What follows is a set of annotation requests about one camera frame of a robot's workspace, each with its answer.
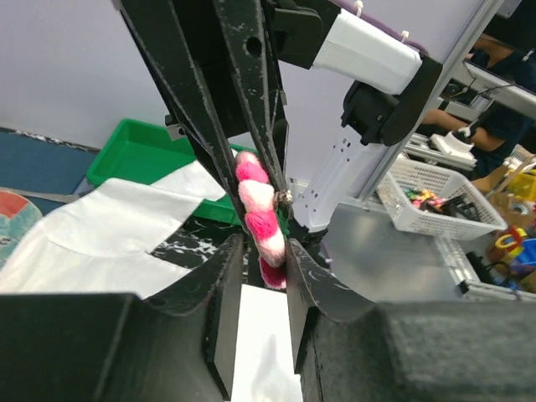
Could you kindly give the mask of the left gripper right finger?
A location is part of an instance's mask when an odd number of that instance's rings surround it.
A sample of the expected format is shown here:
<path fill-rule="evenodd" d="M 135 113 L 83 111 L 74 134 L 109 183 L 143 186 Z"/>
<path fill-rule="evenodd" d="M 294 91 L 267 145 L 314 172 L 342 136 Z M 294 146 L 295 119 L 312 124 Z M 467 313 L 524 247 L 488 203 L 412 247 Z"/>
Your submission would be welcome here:
<path fill-rule="evenodd" d="M 324 270 L 296 240 L 286 242 L 286 296 L 296 373 L 320 317 L 346 325 L 374 304 Z"/>

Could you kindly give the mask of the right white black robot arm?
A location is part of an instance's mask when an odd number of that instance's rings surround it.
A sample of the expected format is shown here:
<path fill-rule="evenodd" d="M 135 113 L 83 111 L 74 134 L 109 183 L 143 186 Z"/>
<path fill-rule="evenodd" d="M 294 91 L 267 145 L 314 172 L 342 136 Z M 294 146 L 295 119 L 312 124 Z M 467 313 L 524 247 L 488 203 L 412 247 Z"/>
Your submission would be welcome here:
<path fill-rule="evenodd" d="M 400 33 L 340 1 L 117 1 L 115 9 L 201 165 L 239 202 L 229 139 L 248 132 L 272 185 L 283 174 L 288 122 L 280 62 L 352 80 L 335 142 L 299 199 L 280 206 L 293 238 L 320 241 L 362 169 L 358 146 L 392 147 L 418 123 L 442 66 Z"/>

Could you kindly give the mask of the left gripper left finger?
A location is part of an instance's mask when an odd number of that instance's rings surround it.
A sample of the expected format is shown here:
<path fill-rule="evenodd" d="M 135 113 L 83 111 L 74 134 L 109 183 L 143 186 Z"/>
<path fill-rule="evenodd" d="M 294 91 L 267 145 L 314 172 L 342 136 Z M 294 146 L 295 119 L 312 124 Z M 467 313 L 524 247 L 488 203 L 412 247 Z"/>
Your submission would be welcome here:
<path fill-rule="evenodd" d="M 146 299 L 155 323 L 154 362 L 171 376 L 174 400 L 230 400 L 244 236 L 232 234 L 202 265 Z"/>

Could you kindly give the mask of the white button-up shirt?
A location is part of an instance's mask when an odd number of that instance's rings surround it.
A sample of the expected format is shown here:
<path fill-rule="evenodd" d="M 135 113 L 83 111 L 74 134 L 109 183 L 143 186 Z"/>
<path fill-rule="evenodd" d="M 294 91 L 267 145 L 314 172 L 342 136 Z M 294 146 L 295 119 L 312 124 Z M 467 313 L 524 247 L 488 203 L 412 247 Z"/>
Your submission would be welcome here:
<path fill-rule="evenodd" d="M 47 214 L 26 233 L 1 269 L 1 293 L 149 297 L 189 272 L 152 256 L 152 251 L 203 200 L 224 195 L 199 162 L 151 185 L 110 178 Z"/>

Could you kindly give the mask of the pink flower brooch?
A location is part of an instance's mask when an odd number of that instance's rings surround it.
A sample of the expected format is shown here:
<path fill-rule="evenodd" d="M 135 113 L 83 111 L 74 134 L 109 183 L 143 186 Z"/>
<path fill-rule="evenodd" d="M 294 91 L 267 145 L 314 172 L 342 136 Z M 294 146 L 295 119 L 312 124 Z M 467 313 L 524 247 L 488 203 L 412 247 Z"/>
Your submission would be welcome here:
<path fill-rule="evenodd" d="M 259 252 L 260 275 L 271 289 L 286 288 L 286 242 L 276 213 L 276 191 L 260 159 L 252 152 L 236 155 L 235 175 L 245 223 Z"/>

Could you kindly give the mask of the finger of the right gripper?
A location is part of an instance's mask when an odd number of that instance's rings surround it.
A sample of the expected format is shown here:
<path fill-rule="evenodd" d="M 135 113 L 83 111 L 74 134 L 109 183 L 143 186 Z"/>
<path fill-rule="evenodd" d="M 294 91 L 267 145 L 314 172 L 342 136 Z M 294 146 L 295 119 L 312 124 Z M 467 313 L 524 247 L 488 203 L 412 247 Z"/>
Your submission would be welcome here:
<path fill-rule="evenodd" d="M 284 174 L 288 123 L 281 75 L 260 1 L 215 1 L 214 11 L 229 52 L 231 77 L 260 160 L 277 192 Z"/>
<path fill-rule="evenodd" d="M 219 181 L 242 226 L 245 207 L 238 196 L 235 159 L 212 97 L 196 65 L 171 1 L 120 1 L 119 11 L 141 47 L 154 81 L 186 129 L 198 161 Z"/>

